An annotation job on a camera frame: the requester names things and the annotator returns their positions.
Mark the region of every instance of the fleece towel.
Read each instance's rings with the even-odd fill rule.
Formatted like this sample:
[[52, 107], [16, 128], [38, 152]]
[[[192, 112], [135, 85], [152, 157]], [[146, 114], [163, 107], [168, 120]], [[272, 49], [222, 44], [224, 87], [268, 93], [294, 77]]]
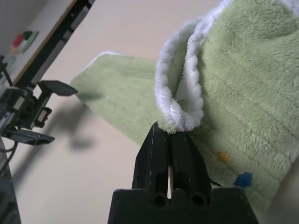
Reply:
[[174, 33], [156, 71], [101, 56], [71, 85], [139, 145], [157, 118], [169, 133], [189, 131], [211, 179], [265, 211], [299, 153], [298, 5], [225, 0]]

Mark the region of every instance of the wire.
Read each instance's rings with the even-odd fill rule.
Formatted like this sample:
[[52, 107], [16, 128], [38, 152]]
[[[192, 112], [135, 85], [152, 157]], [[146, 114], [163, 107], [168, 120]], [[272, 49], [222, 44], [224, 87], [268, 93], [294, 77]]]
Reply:
[[8, 74], [8, 72], [6, 71], [6, 68], [5, 68], [5, 66], [4, 66], [4, 64], [3, 64], [2, 62], [0, 62], [0, 67], [1, 67], [1, 70], [3, 71], [5, 77], [6, 77], [7, 81], [8, 81], [8, 84], [9, 84], [10, 86], [14, 86], [14, 84], [13, 84], [13, 82], [11, 81], [11, 78], [9, 77], [9, 74]]
[[219, 183], [217, 183], [216, 181], [212, 181], [212, 179], [210, 178], [210, 182], [214, 185], [217, 185], [218, 187], [222, 187]]
[[8, 151], [11, 151], [11, 154], [9, 155], [8, 159], [5, 161], [3, 167], [0, 170], [0, 176], [2, 176], [2, 173], [4, 172], [4, 170], [6, 169], [6, 167], [8, 166], [9, 162], [11, 161], [12, 157], [14, 156], [14, 153], [17, 149], [18, 146], [18, 142], [14, 141], [14, 146], [11, 149], [8, 149]]
[[5, 77], [6, 77], [7, 81], [8, 81], [8, 84], [9, 84], [10, 86], [14, 86], [14, 84], [13, 84], [13, 82], [11, 81], [11, 78], [9, 77], [9, 74], [7, 73], [6, 69], [3, 70], [3, 73], [4, 73], [4, 75], [5, 75]]

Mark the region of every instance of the black thread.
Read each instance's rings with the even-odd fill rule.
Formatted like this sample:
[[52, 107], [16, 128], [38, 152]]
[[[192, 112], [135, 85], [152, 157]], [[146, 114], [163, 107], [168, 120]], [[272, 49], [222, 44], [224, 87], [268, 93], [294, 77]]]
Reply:
[[218, 187], [222, 187], [219, 183], [215, 182], [215, 181], [212, 181], [211, 178], [210, 178], [210, 182], [214, 185], [217, 185]]

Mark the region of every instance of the blue dot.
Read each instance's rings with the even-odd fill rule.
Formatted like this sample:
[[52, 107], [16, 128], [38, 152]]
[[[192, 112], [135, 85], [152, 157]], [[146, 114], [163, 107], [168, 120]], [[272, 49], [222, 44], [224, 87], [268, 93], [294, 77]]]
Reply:
[[237, 187], [249, 187], [252, 182], [252, 173], [245, 172], [237, 176], [234, 185]]

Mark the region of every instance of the red object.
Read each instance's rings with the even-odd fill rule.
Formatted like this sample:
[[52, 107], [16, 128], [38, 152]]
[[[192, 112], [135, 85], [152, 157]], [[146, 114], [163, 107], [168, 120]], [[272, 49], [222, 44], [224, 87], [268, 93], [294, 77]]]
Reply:
[[22, 35], [22, 34], [18, 34], [18, 35], [15, 37], [15, 39], [14, 39], [14, 41], [13, 41], [13, 43], [12, 43], [12, 47], [13, 47], [13, 48], [17, 48], [17, 47], [19, 47], [19, 46], [21, 45], [21, 43], [23, 42], [23, 40], [24, 40], [23, 35]]

